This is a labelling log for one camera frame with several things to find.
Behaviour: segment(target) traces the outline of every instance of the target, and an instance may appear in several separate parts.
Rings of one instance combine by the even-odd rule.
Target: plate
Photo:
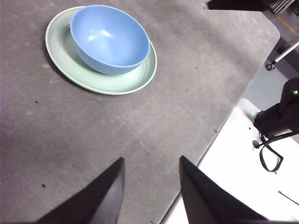
[[[83,6],[69,8],[56,15],[46,31],[46,47],[58,69],[77,85],[101,94],[123,95],[145,87],[154,77],[157,56],[152,43],[147,59],[136,69],[121,75],[105,75],[86,65],[74,48],[70,31],[73,15]]]

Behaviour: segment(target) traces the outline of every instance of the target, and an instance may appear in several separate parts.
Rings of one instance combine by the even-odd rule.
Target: blue bowl
[[[80,9],[71,20],[71,35],[80,58],[109,75],[133,70],[150,52],[150,40],[140,23],[110,6]]]

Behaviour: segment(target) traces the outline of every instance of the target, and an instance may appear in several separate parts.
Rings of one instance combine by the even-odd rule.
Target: black device
[[[299,77],[284,84],[280,103],[260,111],[253,125],[267,138],[273,138],[288,129],[299,131]]]
[[[273,150],[269,144],[299,134],[299,77],[292,78],[284,84],[280,103],[265,111],[260,111],[253,125],[259,130],[261,135],[261,144],[256,140],[253,141],[255,148],[263,145],[260,151],[261,164],[265,170],[276,172],[284,158]],[[291,130],[291,132],[281,134],[287,130]],[[263,158],[263,149],[265,147],[279,158],[276,167],[272,170],[267,167]]]
[[[211,10],[264,11],[275,0],[211,0],[207,3]]]

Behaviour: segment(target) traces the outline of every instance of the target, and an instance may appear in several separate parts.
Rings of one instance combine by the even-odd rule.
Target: cable
[[[276,172],[279,168],[280,168],[280,165],[282,163],[282,161],[284,160],[283,156],[281,156],[279,153],[277,153],[274,149],[272,149],[269,144],[271,144],[272,142],[275,142],[275,141],[278,141],[278,140],[281,140],[281,139],[285,139],[285,138],[288,138],[288,137],[291,137],[291,136],[294,136],[296,134],[299,134],[299,131],[297,132],[290,132],[290,133],[285,133],[285,134],[281,134],[281,135],[278,135],[278,136],[275,136],[273,137],[272,139],[270,140],[267,140],[265,139],[264,135],[261,133],[261,140],[262,140],[262,143],[258,146],[255,146],[255,148],[259,148],[260,146],[263,145],[263,148],[261,149],[260,151],[260,161],[261,161],[261,164],[262,166],[264,167],[265,170],[267,170],[268,172]],[[276,165],[276,167],[273,169],[273,170],[269,170],[267,165],[266,165],[266,162],[263,158],[263,149],[264,148],[267,148],[269,149],[271,152],[273,152],[278,158],[279,158],[279,162],[278,164]]]

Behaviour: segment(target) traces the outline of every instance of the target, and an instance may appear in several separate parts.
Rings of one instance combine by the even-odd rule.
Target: gray mat
[[[179,192],[178,159],[196,163],[279,39],[259,12],[203,0],[1,1],[1,220],[33,221],[126,159],[119,224],[158,223]],[[147,30],[152,82],[104,96],[68,81],[45,50],[64,9],[106,4]]]

